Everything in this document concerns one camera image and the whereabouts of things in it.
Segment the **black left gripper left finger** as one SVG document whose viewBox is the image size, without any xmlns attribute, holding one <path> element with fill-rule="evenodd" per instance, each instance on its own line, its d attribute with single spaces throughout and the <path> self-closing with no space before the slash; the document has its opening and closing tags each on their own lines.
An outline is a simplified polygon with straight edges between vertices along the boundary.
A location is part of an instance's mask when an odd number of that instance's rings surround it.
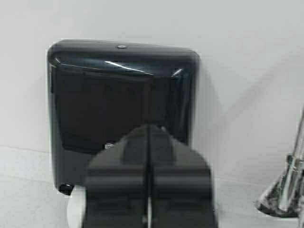
<svg viewBox="0 0 304 228">
<path fill-rule="evenodd" d="M 84 228 L 147 227 L 148 130 L 133 129 L 90 161 Z"/>
</svg>

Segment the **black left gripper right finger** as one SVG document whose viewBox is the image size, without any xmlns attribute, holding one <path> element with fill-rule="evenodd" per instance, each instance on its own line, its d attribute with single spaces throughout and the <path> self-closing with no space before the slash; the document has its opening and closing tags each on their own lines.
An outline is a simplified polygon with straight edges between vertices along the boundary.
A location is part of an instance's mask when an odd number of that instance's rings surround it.
<svg viewBox="0 0 304 228">
<path fill-rule="evenodd" d="M 196 150 L 149 127 L 153 228 L 216 228 L 211 169 Z"/>
</svg>

